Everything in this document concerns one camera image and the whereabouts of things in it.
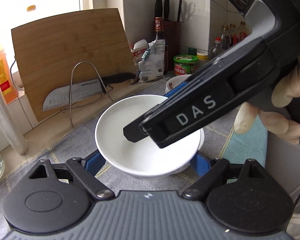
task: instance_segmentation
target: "white glove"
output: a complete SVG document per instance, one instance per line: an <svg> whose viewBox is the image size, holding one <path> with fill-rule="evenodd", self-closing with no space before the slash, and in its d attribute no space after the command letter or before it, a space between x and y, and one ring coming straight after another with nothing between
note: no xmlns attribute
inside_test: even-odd
<svg viewBox="0 0 300 240"><path fill-rule="evenodd" d="M298 97L300 97L300 57L298 65L276 85L271 100L275 107L285 107L293 98ZM276 112L263 112L249 103L243 103L240 107L234 121L234 131L239 134L249 131L257 114L268 131L291 144L300 142L300 124Z"/></svg>

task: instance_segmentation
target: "gray ribbed surface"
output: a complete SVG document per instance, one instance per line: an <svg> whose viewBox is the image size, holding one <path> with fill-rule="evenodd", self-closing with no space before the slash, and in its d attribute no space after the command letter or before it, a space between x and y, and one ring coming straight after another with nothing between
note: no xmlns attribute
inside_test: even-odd
<svg viewBox="0 0 300 240"><path fill-rule="evenodd" d="M285 233L248 237L225 232L200 202L174 191L122 191L118 198L97 203L89 216L70 230L52 236L10 233L6 240L291 240Z"/></svg>

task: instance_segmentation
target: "yellow label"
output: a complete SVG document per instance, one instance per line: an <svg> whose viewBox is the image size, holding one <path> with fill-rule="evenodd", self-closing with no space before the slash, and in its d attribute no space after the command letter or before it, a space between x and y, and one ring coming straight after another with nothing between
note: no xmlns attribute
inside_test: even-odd
<svg viewBox="0 0 300 240"><path fill-rule="evenodd" d="M9 84L9 80L7 79L7 75L4 71L4 65L2 60L0 60L0 88L3 95L6 95L12 91L12 88Z"/></svg>

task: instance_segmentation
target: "wooden cutting board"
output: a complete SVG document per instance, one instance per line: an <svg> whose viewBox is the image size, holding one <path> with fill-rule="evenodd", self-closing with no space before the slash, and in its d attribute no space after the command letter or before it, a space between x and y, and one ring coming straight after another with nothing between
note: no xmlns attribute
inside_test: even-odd
<svg viewBox="0 0 300 240"><path fill-rule="evenodd" d="M42 111L47 95L70 85L80 61L93 63L101 77L135 73L132 55L116 8L65 13L11 30L15 59L25 93L38 121L60 108ZM74 84L98 78L89 64L78 66Z"/></svg>

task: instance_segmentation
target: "orange bottle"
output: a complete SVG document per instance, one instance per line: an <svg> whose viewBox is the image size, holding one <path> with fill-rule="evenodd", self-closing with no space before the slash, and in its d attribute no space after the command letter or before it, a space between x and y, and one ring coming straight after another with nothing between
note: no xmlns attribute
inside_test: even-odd
<svg viewBox="0 0 300 240"><path fill-rule="evenodd" d="M10 68L7 62L6 53L0 43L0 88L6 103L9 104L18 98L18 90L12 85L10 78Z"/></svg>

